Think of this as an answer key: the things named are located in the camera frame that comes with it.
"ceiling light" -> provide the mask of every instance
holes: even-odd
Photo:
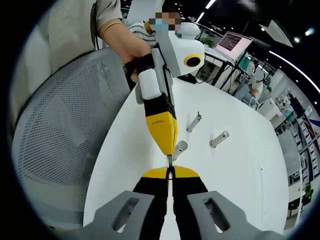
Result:
[[[269,53],[275,55],[276,57],[280,58],[281,60],[285,61],[287,64],[289,64],[291,67],[293,67],[295,70],[297,70],[299,73],[302,74],[302,76],[304,76],[311,84],[312,86],[318,91],[318,93],[320,94],[320,89],[319,87],[311,80],[310,77],[308,77],[303,71],[301,71],[299,68],[297,68],[295,65],[293,65],[291,62],[289,62],[287,59],[283,58],[282,56],[274,53],[273,51],[269,51]]]
[[[198,17],[198,19],[196,20],[196,23],[199,23],[199,21],[201,20],[201,18],[202,18],[204,15],[205,15],[205,13],[202,12],[202,13],[200,14],[200,16]]]
[[[309,36],[311,34],[315,33],[315,29],[313,27],[310,27],[305,33],[304,35]]]
[[[212,6],[212,4],[215,3],[215,1],[217,1],[217,0],[210,0],[210,2],[207,4],[207,6],[205,8],[209,9]]]

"ceiling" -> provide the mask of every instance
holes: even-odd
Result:
[[[231,31],[252,36],[271,45],[271,51],[282,56],[303,71],[320,88],[320,14],[316,12],[313,0],[217,0],[209,9],[210,0],[173,0],[183,17],[195,17],[204,12],[200,24],[221,29],[221,33]],[[121,0],[122,6],[130,6],[131,0]],[[290,40],[293,47],[276,42],[261,25],[268,26],[274,20]],[[305,36],[309,28],[312,35]],[[278,57],[270,54],[268,63],[281,69],[304,92],[320,113],[320,94],[312,84],[296,69]]]

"gray chair backrest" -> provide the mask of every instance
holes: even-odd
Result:
[[[15,129],[12,158],[21,186],[45,224],[83,224],[97,156],[130,93],[109,48],[64,66],[37,90]]]

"computer monitor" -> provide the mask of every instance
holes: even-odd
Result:
[[[234,62],[252,41],[252,38],[227,31],[214,49]]]

